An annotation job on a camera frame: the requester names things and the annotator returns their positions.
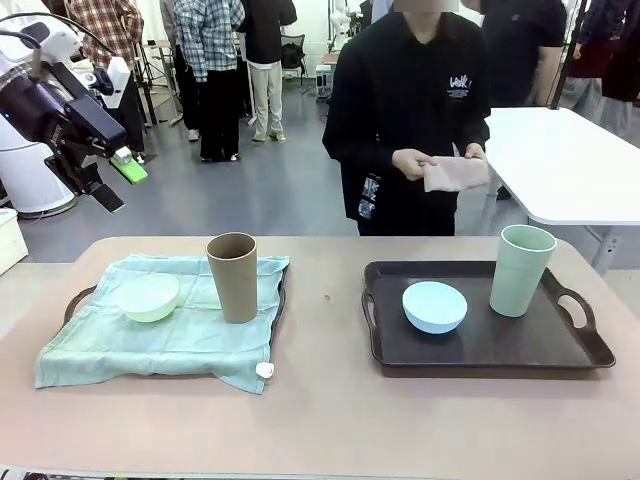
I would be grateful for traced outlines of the person's right hand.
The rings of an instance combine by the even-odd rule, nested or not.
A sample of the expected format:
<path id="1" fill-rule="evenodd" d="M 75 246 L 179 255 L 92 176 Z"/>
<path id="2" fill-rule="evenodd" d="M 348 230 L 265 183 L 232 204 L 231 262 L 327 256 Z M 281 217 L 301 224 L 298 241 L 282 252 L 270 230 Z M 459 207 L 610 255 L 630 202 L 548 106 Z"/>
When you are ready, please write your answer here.
<path id="1" fill-rule="evenodd" d="M 417 181 L 424 177 L 426 166 L 436 166 L 438 162 L 419 150 L 400 149 L 394 151 L 392 164 L 408 180 Z"/>

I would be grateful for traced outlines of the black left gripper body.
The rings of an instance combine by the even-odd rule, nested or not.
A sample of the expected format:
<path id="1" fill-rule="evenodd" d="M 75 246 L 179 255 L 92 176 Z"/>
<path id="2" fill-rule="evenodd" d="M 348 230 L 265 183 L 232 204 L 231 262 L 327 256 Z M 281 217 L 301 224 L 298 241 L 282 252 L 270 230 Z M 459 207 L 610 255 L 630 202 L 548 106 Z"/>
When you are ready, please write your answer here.
<path id="1" fill-rule="evenodd" d="M 43 142 L 53 152 L 47 166 L 76 195 L 91 195 L 105 187 L 89 156 L 110 158 L 126 144 L 124 128 L 91 96 L 75 98 L 61 109 L 46 111 Z"/>

